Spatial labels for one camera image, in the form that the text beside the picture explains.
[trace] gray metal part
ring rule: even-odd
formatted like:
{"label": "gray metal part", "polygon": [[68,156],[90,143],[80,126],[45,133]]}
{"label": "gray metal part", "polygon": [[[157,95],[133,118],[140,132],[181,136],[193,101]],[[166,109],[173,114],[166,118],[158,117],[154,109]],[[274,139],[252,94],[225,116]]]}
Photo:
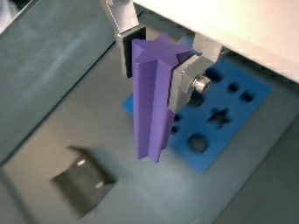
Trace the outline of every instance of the gray metal part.
{"label": "gray metal part", "polygon": [[214,224],[293,224],[299,220],[299,117]]}
{"label": "gray metal part", "polygon": [[122,33],[138,25],[136,8],[130,0],[100,0],[116,33]]}
{"label": "gray metal part", "polygon": [[[120,71],[113,46],[3,170],[41,224],[212,223],[299,114],[297,96],[273,90],[200,175],[169,150],[158,164],[136,161],[132,118],[120,107],[130,81]],[[49,182],[76,157],[69,144],[93,149],[117,179],[81,220]]]}
{"label": "gray metal part", "polygon": [[193,78],[205,72],[213,62],[193,54],[173,70],[169,89],[168,108],[176,113],[188,103],[192,96]]}
{"label": "gray metal part", "polygon": [[0,163],[113,43],[98,0],[38,0],[0,36]]}
{"label": "gray metal part", "polygon": [[132,71],[132,40],[145,39],[145,27],[136,27],[130,31],[116,35],[116,45],[121,59],[121,75],[124,78],[133,76]]}

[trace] screw head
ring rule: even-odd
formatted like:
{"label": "screw head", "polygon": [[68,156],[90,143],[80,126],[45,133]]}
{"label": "screw head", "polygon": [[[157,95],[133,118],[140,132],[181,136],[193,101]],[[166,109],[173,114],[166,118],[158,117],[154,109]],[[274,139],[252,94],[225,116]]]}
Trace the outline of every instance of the screw head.
{"label": "screw head", "polygon": [[210,79],[206,76],[204,76],[202,74],[198,74],[193,78],[193,81],[192,81],[190,85],[193,86],[194,90],[198,93],[202,93],[209,88]]}

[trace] purple star-shaped prism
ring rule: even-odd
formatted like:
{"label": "purple star-shaped prism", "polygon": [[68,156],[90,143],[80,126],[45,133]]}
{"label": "purple star-shaped prism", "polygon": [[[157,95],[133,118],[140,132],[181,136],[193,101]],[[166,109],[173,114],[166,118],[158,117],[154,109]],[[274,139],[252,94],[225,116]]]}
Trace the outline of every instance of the purple star-shaped prism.
{"label": "purple star-shaped prism", "polygon": [[173,112],[166,107],[172,69],[190,54],[192,48],[172,44],[165,33],[152,41],[132,41],[137,159],[149,157],[158,162],[173,123]]}

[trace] metal bracket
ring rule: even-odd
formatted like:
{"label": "metal bracket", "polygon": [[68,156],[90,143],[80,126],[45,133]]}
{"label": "metal bracket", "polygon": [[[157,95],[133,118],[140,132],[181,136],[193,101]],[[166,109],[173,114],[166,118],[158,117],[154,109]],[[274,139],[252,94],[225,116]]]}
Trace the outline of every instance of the metal bracket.
{"label": "metal bracket", "polygon": [[82,217],[102,200],[114,179],[105,171],[88,149],[69,146],[78,157],[69,169],[52,178],[78,217]]}
{"label": "metal bracket", "polygon": [[192,91],[202,93],[210,84],[204,76],[205,70],[214,64],[220,57],[229,51],[222,45],[194,34],[192,48],[201,55],[193,54],[173,70],[169,89],[168,109],[176,113],[189,101]]}
{"label": "metal bracket", "polygon": [[145,39],[145,28],[138,26],[130,0],[100,0],[114,28],[116,45],[121,55],[121,74],[132,77],[132,39]]}

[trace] blue foam block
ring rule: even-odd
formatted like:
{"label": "blue foam block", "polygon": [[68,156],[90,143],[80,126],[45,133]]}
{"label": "blue foam block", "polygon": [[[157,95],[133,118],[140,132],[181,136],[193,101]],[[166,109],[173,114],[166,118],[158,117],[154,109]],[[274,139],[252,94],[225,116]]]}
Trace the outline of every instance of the blue foam block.
{"label": "blue foam block", "polygon": [[[204,172],[269,92],[269,86],[250,75],[252,70],[245,67],[246,64],[238,63],[233,57],[220,59],[205,71],[213,80],[208,91],[192,95],[192,102],[200,106],[188,103],[176,114],[168,149],[180,155],[197,172]],[[132,104],[130,95],[122,104],[130,115]],[[206,143],[204,152],[190,147],[193,135]]]}

